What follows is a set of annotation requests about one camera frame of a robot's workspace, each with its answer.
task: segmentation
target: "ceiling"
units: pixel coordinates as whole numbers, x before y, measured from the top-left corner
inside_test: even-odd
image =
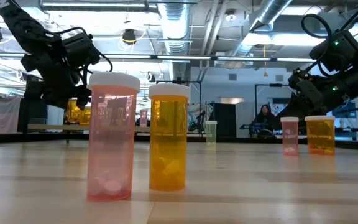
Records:
[[[58,32],[65,29],[69,29],[74,26],[83,27],[87,33],[94,36],[94,45],[104,54],[166,54],[165,41],[162,29],[162,20],[157,13],[145,13],[145,12],[126,12],[124,11],[78,11],[74,7],[66,7],[62,11],[62,7],[50,7],[49,10],[41,10],[38,0],[17,0],[32,17],[36,18],[42,25],[52,32]],[[95,2],[93,0],[76,1],[76,0],[64,0],[64,1],[52,1],[44,0],[46,3],[54,2],[70,2],[70,3],[83,3],[91,4]],[[97,1],[98,3],[112,3],[113,0]],[[125,2],[119,2],[120,4],[139,3],[143,4],[143,1],[128,0]],[[213,25],[217,27],[217,20],[219,19],[219,9],[222,6],[218,6],[218,13],[215,18],[210,18],[211,7],[213,5],[212,0],[200,0],[197,4],[192,4],[190,9],[190,24],[189,24],[189,37],[190,53],[191,55],[200,55],[203,46],[204,35],[207,32],[207,24],[211,19],[215,20]],[[244,27],[247,15],[251,15],[260,7],[259,0],[245,0],[245,1],[228,1],[227,9],[235,9],[236,18],[233,21],[222,20],[217,32],[217,40],[211,49],[212,54],[222,53],[228,54],[228,52],[234,50],[246,36],[244,33]],[[321,10],[327,10],[329,12],[341,12],[344,10],[350,11],[353,8],[358,7],[357,0],[347,0],[347,4],[344,1],[300,1],[293,0],[291,4],[282,12],[280,17],[284,18],[286,15],[303,15],[306,13],[319,13]],[[11,35],[7,29],[5,23],[3,23],[0,17],[0,27],[2,27],[3,40],[0,42],[0,52],[22,52],[19,44],[15,38]],[[133,47],[128,47],[122,43],[121,34],[125,29],[135,29],[136,36],[138,38],[137,43]],[[65,37],[75,34],[75,32],[67,34]],[[258,34],[253,38],[253,41],[262,41],[263,35]],[[286,45],[278,45],[281,42],[269,42],[266,45],[259,47],[252,47],[250,54],[255,57],[283,57],[283,58],[308,58],[308,52],[313,46],[300,46],[295,44],[295,41],[286,43]],[[151,83],[145,78],[145,74],[148,72],[155,75],[157,80],[171,79],[170,62],[159,63],[146,63],[146,62],[114,62],[114,71],[122,72],[134,75],[141,80],[143,88],[147,88]],[[218,85],[249,85],[253,83],[272,83],[275,81],[276,75],[284,75],[287,80],[290,75],[290,71],[296,67],[301,66],[300,63],[278,63],[278,62],[254,62],[252,65],[243,66],[242,68],[226,69],[214,67],[211,64],[210,68],[204,76],[203,83]],[[106,62],[100,62],[96,66],[91,67],[92,71],[105,71],[108,70],[108,64]],[[267,68],[268,76],[264,76],[265,68]],[[192,67],[190,70],[191,79],[196,80],[199,74],[199,67]],[[3,92],[11,90],[12,92],[24,91],[25,82],[18,78],[17,71],[24,71],[20,61],[12,58],[0,58],[0,85],[13,85],[14,87],[4,87]],[[236,73],[237,81],[229,81],[228,74]]]

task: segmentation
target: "table surface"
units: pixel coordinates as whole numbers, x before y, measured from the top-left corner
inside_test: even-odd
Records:
[[[189,143],[186,189],[149,190],[149,145],[135,144],[131,200],[85,200],[88,142],[0,144],[0,223],[358,224],[358,151]]]

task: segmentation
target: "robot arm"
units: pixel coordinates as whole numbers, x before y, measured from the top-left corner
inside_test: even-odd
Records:
[[[0,0],[0,15],[27,52],[21,59],[23,67],[28,72],[38,70],[42,77],[42,83],[27,82],[24,97],[37,100],[42,96],[47,104],[61,108],[67,107],[70,98],[77,97],[77,106],[83,108],[91,94],[86,89],[87,68],[97,64],[101,55],[92,44],[92,35],[81,27],[50,32],[21,9],[15,0]],[[65,40],[60,37],[76,29],[82,32]],[[76,86],[80,79],[83,84]]]
[[[277,115],[275,129],[281,129],[282,117],[298,117],[301,121],[300,126],[303,126],[306,116],[326,115],[358,97],[358,43],[349,31],[344,30],[357,15],[358,11],[334,34],[331,34],[328,25],[319,16],[304,17],[304,19],[306,17],[318,19],[327,29],[328,35],[323,37],[325,41],[315,46],[309,53],[316,62],[305,70],[297,68],[288,79],[289,86],[298,90],[298,94],[292,93],[288,106]],[[322,69],[321,63],[330,72],[334,70],[338,72],[328,75]],[[310,75],[308,72],[314,66],[318,66],[325,77]]]

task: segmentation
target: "woman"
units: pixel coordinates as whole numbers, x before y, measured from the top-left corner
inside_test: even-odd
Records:
[[[254,123],[264,123],[264,124],[267,124],[269,126],[273,126],[274,119],[275,119],[275,116],[270,111],[269,105],[263,105],[260,108],[259,114],[254,119]]]

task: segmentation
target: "person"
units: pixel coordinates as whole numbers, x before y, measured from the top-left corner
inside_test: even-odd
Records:
[[[272,114],[269,105],[263,105],[260,108],[259,114],[254,119],[254,123],[264,123],[273,126],[275,116]]]

